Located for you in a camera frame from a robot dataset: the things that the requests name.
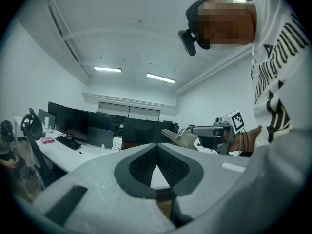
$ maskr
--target person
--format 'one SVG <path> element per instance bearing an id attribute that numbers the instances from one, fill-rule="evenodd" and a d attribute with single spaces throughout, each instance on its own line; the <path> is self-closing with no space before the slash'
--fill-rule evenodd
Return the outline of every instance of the person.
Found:
<path id="1" fill-rule="evenodd" d="M 8 120 L 0 125 L 0 164 L 11 171 L 18 170 L 25 165 L 25 161 L 17 151 L 13 127 Z"/>
<path id="2" fill-rule="evenodd" d="M 243 151 L 253 152 L 288 133 L 293 125 L 277 91 L 311 62 L 310 42 L 292 8 L 285 0 L 204 0 L 187 10 L 188 20 L 194 8 L 198 10 L 198 38 L 204 44 L 219 49 L 252 44 L 253 112 L 259 127 L 246 133 Z M 239 135 L 230 146 L 230 152 L 237 150 Z"/>

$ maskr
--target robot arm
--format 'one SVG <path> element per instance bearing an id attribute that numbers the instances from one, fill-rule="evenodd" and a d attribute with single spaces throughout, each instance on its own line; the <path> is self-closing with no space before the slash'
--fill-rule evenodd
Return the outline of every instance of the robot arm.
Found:
<path id="1" fill-rule="evenodd" d="M 245 126 L 239 111 L 233 111 L 225 116 L 217 117 L 212 126 L 189 126 L 177 135 L 169 130 L 162 130 L 162 133 L 179 146 L 197 150 L 194 142 L 200 137 L 203 147 L 214 149 L 219 154 L 227 155 L 230 144 L 235 135 Z M 229 133 L 228 139 L 223 139 L 224 131 Z"/>

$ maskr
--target pink object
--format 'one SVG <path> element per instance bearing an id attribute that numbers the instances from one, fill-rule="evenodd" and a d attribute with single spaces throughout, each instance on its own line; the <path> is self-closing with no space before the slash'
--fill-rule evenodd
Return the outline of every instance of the pink object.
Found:
<path id="1" fill-rule="evenodd" d="M 44 137 L 44 138 L 41 139 L 41 142 L 42 142 L 43 144 L 53 143 L 54 141 L 55 141 L 55 140 L 52 139 L 51 137 Z"/>

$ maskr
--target keyboard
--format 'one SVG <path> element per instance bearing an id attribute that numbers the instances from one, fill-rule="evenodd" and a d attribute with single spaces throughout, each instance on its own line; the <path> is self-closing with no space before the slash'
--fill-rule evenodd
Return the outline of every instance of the keyboard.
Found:
<path id="1" fill-rule="evenodd" d="M 64 136 L 58 136 L 55 140 L 73 150 L 77 150 L 81 146 L 81 144 L 75 142 L 72 139 L 68 139 Z"/>

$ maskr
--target office chair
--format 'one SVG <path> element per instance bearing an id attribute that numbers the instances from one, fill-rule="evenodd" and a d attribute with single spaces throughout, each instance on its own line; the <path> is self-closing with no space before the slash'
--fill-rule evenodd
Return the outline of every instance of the office chair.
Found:
<path id="1" fill-rule="evenodd" d="M 20 129 L 23 131 L 24 136 L 27 137 L 33 154 L 38 161 L 39 167 L 35 164 L 35 169 L 40 176 L 41 185 L 43 188 L 48 187 L 57 180 L 55 174 L 48 168 L 43 159 L 42 152 L 36 143 L 42 136 L 42 123 L 32 108 L 29 108 L 29 114 L 26 114 L 21 122 Z"/>

